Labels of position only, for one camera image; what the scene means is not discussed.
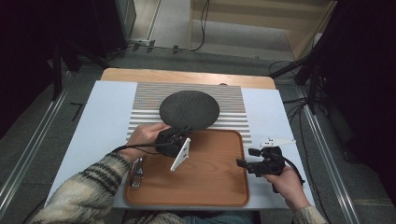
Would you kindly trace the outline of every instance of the fork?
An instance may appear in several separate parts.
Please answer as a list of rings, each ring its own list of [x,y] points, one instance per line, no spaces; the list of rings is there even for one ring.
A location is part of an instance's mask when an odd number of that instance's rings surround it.
[[[139,158],[137,160],[137,164],[136,164],[136,172],[134,173],[134,177],[133,179],[131,179],[132,183],[131,183],[131,188],[132,189],[138,189],[140,187],[140,184],[142,183],[142,179],[143,179],[143,158]]]

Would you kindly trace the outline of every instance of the wrist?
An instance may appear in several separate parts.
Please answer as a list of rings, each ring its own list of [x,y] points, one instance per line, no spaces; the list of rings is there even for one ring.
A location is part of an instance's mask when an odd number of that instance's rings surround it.
[[[293,212],[297,212],[298,210],[300,210],[304,207],[310,206],[310,205],[311,204],[309,203],[309,201],[306,198],[288,203],[289,208]]]
[[[144,155],[140,155],[141,154],[140,151],[134,148],[126,148],[119,151],[119,153],[123,155],[126,158],[126,160],[128,160],[130,163],[136,161],[139,157],[144,156]]]

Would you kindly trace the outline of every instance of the black round plate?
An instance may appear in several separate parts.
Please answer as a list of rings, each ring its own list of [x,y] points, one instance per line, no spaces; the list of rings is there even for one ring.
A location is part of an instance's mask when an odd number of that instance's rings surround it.
[[[166,97],[160,106],[160,116],[172,127],[190,127],[192,131],[208,128],[219,117],[219,104],[201,91],[178,91]]]

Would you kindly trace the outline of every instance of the white table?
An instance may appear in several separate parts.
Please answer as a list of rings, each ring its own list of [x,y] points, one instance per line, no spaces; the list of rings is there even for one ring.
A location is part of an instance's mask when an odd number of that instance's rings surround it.
[[[136,82],[97,81],[92,89],[89,101],[84,109],[73,139],[64,156],[58,174],[54,180],[49,197],[70,176],[84,170],[102,159],[115,147],[125,143],[125,134],[134,103]],[[247,111],[248,125],[255,148],[268,139],[293,139],[284,106],[277,90],[242,88]],[[291,160],[299,169],[303,179],[304,192],[308,201],[315,205],[312,192],[295,144],[282,146],[283,156]],[[262,158],[248,155],[247,161],[261,161]],[[260,210],[269,208],[287,208],[284,199],[272,192],[272,186],[264,178],[247,175],[250,192],[249,202],[241,208],[208,206],[164,206],[129,205],[123,199],[125,177],[115,196],[114,207],[123,209],[155,210]]]

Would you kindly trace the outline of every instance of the wooden tray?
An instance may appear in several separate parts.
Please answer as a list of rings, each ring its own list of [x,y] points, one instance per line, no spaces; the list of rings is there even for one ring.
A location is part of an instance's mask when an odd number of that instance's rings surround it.
[[[248,202],[245,169],[236,165],[244,158],[242,137],[231,130],[204,130],[190,135],[190,157],[174,172],[175,160],[147,156],[139,189],[126,184],[124,198],[130,204],[243,206]]]

